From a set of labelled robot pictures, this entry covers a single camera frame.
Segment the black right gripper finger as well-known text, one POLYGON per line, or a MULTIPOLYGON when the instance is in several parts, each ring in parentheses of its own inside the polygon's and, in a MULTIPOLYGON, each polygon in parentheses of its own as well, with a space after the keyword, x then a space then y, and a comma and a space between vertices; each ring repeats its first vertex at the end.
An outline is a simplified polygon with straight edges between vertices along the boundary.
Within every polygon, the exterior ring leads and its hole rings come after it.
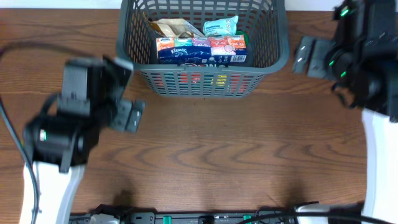
POLYGON ((310 37, 310 53, 307 76, 310 78, 333 78, 328 71, 326 55, 331 50, 333 42, 326 39, 310 37))
POLYGON ((302 37, 294 53, 294 64, 293 64, 294 73, 303 73, 305 71, 305 67, 310 61, 310 56, 312 54, 312 49, 315 44, 315 41, 316 39, 314 37, 310 36, 302 37))

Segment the green lid jar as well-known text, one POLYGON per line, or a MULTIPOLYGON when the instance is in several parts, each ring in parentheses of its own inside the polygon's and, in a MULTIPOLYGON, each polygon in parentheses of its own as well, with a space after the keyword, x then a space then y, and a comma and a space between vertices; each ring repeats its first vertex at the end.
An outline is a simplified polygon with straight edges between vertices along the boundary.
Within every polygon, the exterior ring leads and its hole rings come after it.
POLYGON ((244 41, 245 41, 246 46, 249 45, 249 37, 248 37, 247 33, 238 30, 238 31, 236 31, 236 35, 242 35, 244 37, 244 41))

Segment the green Nescafe coffee bag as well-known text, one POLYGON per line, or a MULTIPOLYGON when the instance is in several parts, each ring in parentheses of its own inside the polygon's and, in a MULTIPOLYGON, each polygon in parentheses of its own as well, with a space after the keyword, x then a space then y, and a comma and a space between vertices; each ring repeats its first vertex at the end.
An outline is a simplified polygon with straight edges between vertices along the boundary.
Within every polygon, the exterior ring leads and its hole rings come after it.
POLYGON ((226 68, 228 66, 221 65, 221 64, 195 64, 195 63, 188 63, 185 64, 186 67, 201 67, 201 68, 226 68))

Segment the Kleenex tissue multipack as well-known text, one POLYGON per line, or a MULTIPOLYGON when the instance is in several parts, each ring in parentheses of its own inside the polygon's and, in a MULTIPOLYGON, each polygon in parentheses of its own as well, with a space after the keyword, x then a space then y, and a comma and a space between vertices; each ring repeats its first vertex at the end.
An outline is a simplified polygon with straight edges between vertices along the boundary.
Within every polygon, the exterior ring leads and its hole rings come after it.
POLYGON ((243 35, 156 39, 161 64, 229 65, 244 63, 248 50, 243 35))

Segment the teal packet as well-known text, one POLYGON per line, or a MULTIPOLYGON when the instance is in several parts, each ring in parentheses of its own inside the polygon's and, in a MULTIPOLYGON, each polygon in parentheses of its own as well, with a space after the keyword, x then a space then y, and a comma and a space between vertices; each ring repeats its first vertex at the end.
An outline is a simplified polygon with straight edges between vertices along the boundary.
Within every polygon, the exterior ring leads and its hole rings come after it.
POLYGON ((203 33, 206 37, 235 35, 238 21, 239 16, 207 21, 203 25, 203 33))

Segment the beige paper pouch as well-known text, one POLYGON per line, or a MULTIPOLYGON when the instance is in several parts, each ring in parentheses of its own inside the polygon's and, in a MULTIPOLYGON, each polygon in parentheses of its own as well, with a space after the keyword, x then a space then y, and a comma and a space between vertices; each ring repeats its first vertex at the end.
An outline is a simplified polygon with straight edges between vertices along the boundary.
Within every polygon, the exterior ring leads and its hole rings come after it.
POLYGON ((201 31, 185 19, 160 19, 158 21, 149 22, 149 25, 161 37, 205 37, 201 31))

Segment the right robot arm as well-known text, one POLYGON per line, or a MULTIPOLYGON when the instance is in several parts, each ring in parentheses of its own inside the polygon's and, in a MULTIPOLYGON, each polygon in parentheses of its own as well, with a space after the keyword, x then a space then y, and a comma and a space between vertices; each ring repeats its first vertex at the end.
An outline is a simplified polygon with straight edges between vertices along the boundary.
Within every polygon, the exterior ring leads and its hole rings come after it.
POLYGON ((397 24, 395 0, 344 0, 332 39, 305 36, 293 71, 331 80, 366 135, 366 196, 361 223, 397 222, 397 24))

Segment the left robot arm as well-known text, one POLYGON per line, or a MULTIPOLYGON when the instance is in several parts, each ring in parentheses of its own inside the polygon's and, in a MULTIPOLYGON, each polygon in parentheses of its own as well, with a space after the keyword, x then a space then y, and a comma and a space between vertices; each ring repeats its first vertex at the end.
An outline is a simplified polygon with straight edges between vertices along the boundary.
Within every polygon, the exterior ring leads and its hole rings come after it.
POLYGON ((145 103, 123 99, 134 64, 121 58, 74 58, 60 93, 24 129, 20 223, 68 223, 73 199, 100 132, 137 131, 145 103))

